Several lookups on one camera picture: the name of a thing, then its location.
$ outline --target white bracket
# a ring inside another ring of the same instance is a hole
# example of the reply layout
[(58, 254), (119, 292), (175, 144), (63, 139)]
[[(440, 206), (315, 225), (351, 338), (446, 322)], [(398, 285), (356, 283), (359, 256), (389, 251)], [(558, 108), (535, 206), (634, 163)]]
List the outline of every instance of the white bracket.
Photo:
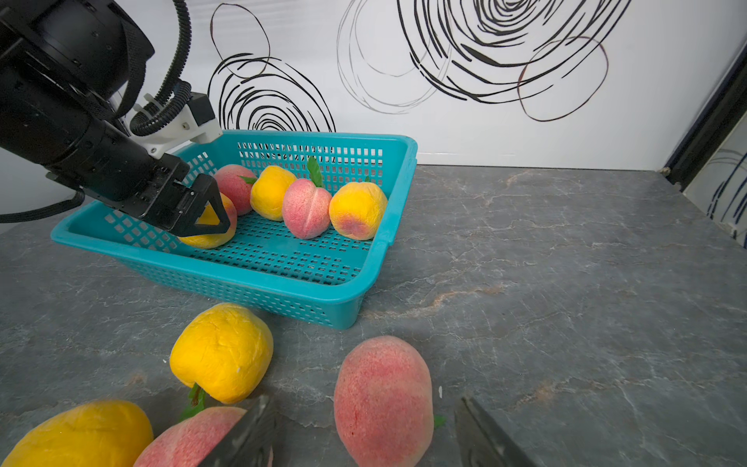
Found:
[(179, 115), (168, 125), (148, 136), (132, 135), (136, 143), (144, 147), (154, 159), (160, 159), (165, 152), (189, 140), (195, 143), (212, 143), (223, 135), (216, 119), (198, 126), (189, 105), (185, 105)]

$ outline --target black cable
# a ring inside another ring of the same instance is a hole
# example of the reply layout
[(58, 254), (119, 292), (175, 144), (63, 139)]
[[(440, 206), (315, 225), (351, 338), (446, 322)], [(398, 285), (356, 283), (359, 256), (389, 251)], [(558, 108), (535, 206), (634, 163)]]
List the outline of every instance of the black cable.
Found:
[[(137, 136), (147, 136), (165, 127), (182, 111), (190, 98), (189, 91), (191, 90), (191, 86), (186, 81), (179, 80), (179, 77), (182, 75), (182, 71), (184, 71), (187, 57), (189, 56), (192, 41), (192, 25), (185, 0), (173, 0), (173, 2), (179, 21), (179, 41), (176, 44), (176, 51), (174, 52), (174, 58), (171, 60), (169, 71), (166, 73), (164, 82), (161, 84), (161, 89), (158, 90), (154, 98), (164, 108), (158, 110), (156, 104), (149, 102), (144, 109), (153, 115), (153, 118), (148, 118), (143, 112), (135, 114), (130, 122), (130, 130)], [(187, 85), (187, 98), (176, 100), (179, 91), (183, 92), (185, 84)], [(171, 93), (174, 93), (174, 97), (169, 100)]]
[(173, 1), (174, 8), (176, 8), (176, 15), (179, 19), (179, 41), (176, 44), (176, 52), (174, 52), (174, 58), (171, 60), (171, 66), (166, 73), (164, 83), (161, 85), (161, 89), (158, 90), (158, 94), (155, 95), (155, 100), (161, 104), (166, 104), (169, 96), (171, 96), (171, 91), (173, 91), (176, 82), (179, 80), (179, 76), (182, 75), (192, 42), (192, 25), (189, 20), (187, 4), (185, 0)]
[(122, 18), (122, 30), (127, 44), (127, 88), (120, 106), (114, 112), (114, 119), (124, 117), (137, 101), (140, 89), (145, 82), (145, 66), (152, 48), (136, 25)]
[(191, 97), (192, 85), (186, 81), (177, 80), (174, 88), (174, 97), (160, 111), (156, 109), (157, 111), (152, 118), (148, 118), (143, 112), (137, 112), (132, 117), (132, 121), (130, 122), (132, 133), (137, 136), (148, 136), (149, 134), (156, 133), (179, 115), (179, 112), (182, 111)]
[(53, 205), (45, 206), (31, 211), (15, 212), (13, 214), (0, 214), (0, 223), (28, 222), (30, 220), (44, 219), (61, 212), (69, 211), (83, 204), (86, 195), (80, 188), (75, 190), (75, 196), (71, 200), (64, 200)]

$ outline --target pink peach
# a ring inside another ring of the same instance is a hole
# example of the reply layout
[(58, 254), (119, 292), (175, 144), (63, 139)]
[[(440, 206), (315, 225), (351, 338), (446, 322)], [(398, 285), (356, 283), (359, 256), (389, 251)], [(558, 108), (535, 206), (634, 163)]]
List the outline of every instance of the pink peach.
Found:
[(308, 179), (291, 184), (282, 200), (282, 219), (288, 230), (308, 240), (329, 228), (329, 201), (332, 195)]
[(218, 182), (218, 191), (225, 194), (236, 206), (236, 213), (240, 216), (252, 210), (250, 200), (252, 197), (252, 185), (246, 183), (241, 177), (256, 179), (257, 175), (241, 165), (226, 165), (221, 167), (213, 178)]
[(433, 390), (423, 357), (385, 335), (350, 352), (335, 386), (335, 426), (359, 467), (413, 467), (433, 437)]
[(164, 431), (134, 467), (197, 467), (247, 411), (211, 407)]

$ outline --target white wall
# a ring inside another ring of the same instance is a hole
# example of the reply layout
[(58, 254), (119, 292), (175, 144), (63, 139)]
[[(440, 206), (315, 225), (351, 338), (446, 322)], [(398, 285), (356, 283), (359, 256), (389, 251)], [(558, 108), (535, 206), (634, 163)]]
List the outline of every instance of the white wall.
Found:
[[(27, 211), (72, 197), (73, 190), (45, 178), (44, 167), (0, 148), (0, 214)], [(15, 224), (0, 224), (0, 233)]]
[[(337, 131), (407, 134), (418, 142), (418, 160), (426, 164), (661, 168), (747, 40), (747, 1), (631, 0), (603, 41), (609, 61), (606, 80), (579, 111), (561, 120), (536, 122), (518, 102), (489, 105), (457, 100), (437, 90), (420, 105), (391, 115), (354, 99), (338, 70), (342, 19), (351, 3), (356, 8), (364, 1), (234, 0), (264, 26), (272, 56), (303, 73), (318, 88)], [(219, 2), (187, 3), (193, 46), (184, 78), (195, 90), (205, 91), (220, 61), (209, 33), (211, 14)], [(588, 1), (584, 7), (598, 3)], [(176, 44), (173, 5), (170, 0), (120, 0), (120, 4), (157, 50), (148, 64), (143, 90), (155, 93)], [(473, 2), (462, 4), (468, 9)], [(412, 67), (396, 5), (394, 0), (368, 0), (356, 29), (366, 60), (390, 74)], [(236, 52), (266, 55), (267, 41), (256, 20), (236, 7), (221, 8), (215, 31), (224, 56)], [(595, 49), (579, 67), (583, 71), (579, 79), (566, 83), (558, 78), (555, 84), (562, 92), (548, 94), (542, 101), (527, 100), (530, 112), (552, 113), (554, 107), (567, 105), (564, 99), (572, 103), (583, 97), (589, 83), (603, 77), (603, 65), (604, 56)], [(491, 72), (487, 70), (486, 75), (492, 77)], [(496, 72), (495, 79), (501, 76)], [(359, 77), (369, 80), (365, 84), (373, 90), (373, 97), (408, 99), (430, 86), (417, 70), (402, 79), (377, 81), (363, 72)], [(217, 93), (211, 98), (216, 105)]]

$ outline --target basket handle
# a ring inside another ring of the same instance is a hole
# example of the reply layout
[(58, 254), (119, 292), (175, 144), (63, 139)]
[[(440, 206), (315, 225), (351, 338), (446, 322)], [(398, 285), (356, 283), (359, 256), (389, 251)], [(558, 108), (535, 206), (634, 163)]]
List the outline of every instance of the basket handle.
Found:
[(410, 192), (410, 183), (412, 177), (415, 174), (415, 167), (418, 165), (418, 160), (415, 155), (405, 157), (402, 163), (397, 180), (394, 182), (394, 190), (391, 192), (389, 201), (387, 202), (386, 211), (384, 212), (384, 218), (381, 221), (381, 226), (376, 234), (380, 237), (388, 246), (394, 243), (394, 238), (397, 235), (397, 229), (400, 227), (400, 221), (402, 220), (402, 214), (405, 208), (405, 202), (407, 202), (407, 194)]

